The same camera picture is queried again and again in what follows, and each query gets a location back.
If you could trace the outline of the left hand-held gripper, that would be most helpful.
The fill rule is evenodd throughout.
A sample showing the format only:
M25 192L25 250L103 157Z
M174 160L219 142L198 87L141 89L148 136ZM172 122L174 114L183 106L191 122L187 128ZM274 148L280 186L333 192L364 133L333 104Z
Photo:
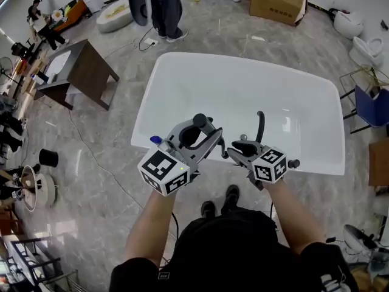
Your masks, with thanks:
M196 143L200 129L193 119L177 124L166 140L175 147L191 147ZM218 145L224 157L224 138L222 128L212 131L194 149L187 149L187 161L181 153L159 136L151 136L153 146L137 165L142 180L162 196L171 195L183 186L191 183L200 175L198 170L191 171L188 163L200 163L206 159Z

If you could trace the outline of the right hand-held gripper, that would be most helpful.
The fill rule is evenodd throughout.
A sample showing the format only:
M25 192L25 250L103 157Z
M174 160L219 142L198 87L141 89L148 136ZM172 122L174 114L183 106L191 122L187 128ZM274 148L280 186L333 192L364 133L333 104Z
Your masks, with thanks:
M288 171L285 153L277 148L262 146L257 141L233 141L227 154L234 162L248 169L249 181L263 190L264 184L277 183Z

